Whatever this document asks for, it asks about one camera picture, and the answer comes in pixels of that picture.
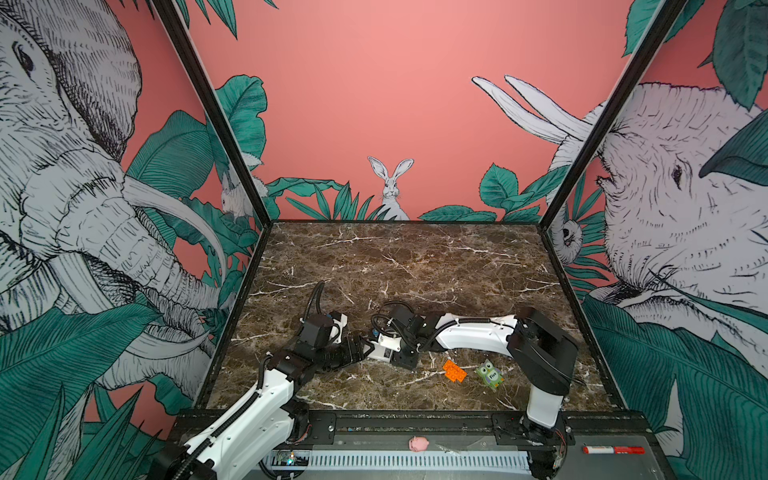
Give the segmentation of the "white red remote control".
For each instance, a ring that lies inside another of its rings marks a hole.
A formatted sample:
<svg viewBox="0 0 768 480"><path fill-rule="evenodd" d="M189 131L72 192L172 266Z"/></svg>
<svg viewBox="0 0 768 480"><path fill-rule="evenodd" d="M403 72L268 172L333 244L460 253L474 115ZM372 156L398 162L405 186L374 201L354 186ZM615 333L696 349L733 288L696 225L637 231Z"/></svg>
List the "white red remote control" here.
<svg viewBox="0 0 768 480"><path fill-rule="evenodd" d="M384 345L381 345L378 342L374 342L373 350L367 356L367 359L390 363L395 353L396 353L396 350L393 350Z"/></svg>

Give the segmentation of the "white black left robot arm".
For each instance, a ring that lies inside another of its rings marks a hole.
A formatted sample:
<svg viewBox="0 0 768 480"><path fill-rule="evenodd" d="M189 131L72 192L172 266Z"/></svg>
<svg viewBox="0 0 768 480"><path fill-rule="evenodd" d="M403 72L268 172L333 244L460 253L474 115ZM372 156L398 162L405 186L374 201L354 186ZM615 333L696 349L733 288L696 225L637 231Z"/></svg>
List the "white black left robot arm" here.
<svg viewBox="0 0 768 480"><path fill-rule="evenodd" d="M358 363L375 350L365 335L343 337L339 316L306 316L298 334L262 362L257 383L186 443L164 447L147 477L243 479L275 447L302 438L311 427L296 392L315 374Z"/></svg>

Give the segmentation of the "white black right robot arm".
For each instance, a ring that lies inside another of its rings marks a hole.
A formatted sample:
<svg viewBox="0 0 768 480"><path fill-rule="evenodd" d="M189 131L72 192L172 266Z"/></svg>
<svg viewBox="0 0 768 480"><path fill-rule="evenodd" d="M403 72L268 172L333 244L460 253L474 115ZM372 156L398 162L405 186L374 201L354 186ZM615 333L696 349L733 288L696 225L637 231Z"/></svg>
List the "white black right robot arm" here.
<svg viewBox="0 0 768 480"><path fill-rule="evenodd" d="M525 419L544 431L555 430L579 348L570 334L542 312L524 307L518 315L503 317L421 316L402 303L388 306L385 326L376 329L381 336L386 328L393 329L402 353L467 349L513 359L531 384Z"/></svg>

